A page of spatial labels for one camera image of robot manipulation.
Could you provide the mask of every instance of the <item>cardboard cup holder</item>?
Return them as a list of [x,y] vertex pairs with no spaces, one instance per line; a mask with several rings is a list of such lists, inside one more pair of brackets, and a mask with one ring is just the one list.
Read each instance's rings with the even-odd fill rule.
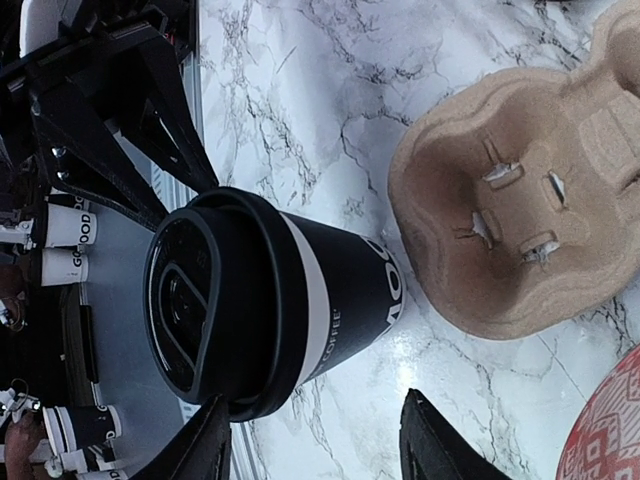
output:
[[533,334],[640,268],[640,3],[597,22],[563,74],[511,69],[407,132],[390,196],[436,309],[481,337]]

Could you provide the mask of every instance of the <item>white stripe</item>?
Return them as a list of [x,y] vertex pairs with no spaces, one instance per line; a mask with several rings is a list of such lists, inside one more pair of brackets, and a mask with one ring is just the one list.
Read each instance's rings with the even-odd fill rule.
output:
[[298,376],[296,385],[302,385],[313,373],[322,359],[329,327],[331,324],[331,307],[329,305],[329,292],[322,275],[322,269],[315,253],[300,229],[287,217],[282,215],[287,227],[291,230],[304,267],[304,276],[307,281],[307,296],[309,298],[309,332],[307,334],[307,350],[304,355],[302,370]]
[[51,443],[51,450],[54,455],[59,455],[64,451],[64,441],[62,439],[62,432],[60,431],[60,424],[52,408],[45,408],[43,414],[44,427],[47,431],[49,442]]
[[120,422],[120,415],[118,415],[118,410],[116,407],[109,405],[109,412],[111,412],[111,417],[113,418],[113,425],[116,429],[116,437],[122,436],[122,423]]
[[76,432],[73,428],[73,422],[69,416],[69,411],[66,407],[55,407],[62,419],[62,431],[63,435],[67,438],[67,444],[69,445],[69,452],[73,452],[78,449],[78,442],[76,441]]

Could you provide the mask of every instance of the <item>person's hand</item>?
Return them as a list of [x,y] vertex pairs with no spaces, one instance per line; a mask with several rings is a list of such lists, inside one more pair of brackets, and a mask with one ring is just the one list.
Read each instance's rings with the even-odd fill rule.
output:
[[15,297],[24,288],[24,276],[19,266],[0,265],[0,297]]
[[24,414],[18,423],[12,421],[4,437],[4,460],[7,468],[28,464],[29,457],[44,437],[44,427],[36,422],[33,413]]

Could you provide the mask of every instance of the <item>molded pulp cup carrier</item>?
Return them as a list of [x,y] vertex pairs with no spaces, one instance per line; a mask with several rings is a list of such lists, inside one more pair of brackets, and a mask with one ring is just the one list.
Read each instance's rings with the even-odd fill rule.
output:
[[385,333],[404,303],[386,249],[233,188],[163,222],[145,278],[163,377],[190,403],[223,393],[233,421],[276,411]]
[[389,191],[418,279],[459,328],[530,335],[640,268],[640,2],[603,15],[566,74],[487,76],[419,119]]

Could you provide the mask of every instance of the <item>gray surface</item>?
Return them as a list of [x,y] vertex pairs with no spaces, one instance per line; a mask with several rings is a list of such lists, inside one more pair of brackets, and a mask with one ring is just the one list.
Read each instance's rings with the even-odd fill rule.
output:
[[[148,161],[138,158],[146,174]],[[124,435],[114,447],[132,475],[167,445],[182,417],[156,368],[143,322],[142,274],[152,234],[112,210],[92,205],[92,211],[98,235],[88,252],[86,294],[94,312],[100,391],[122,416]]]

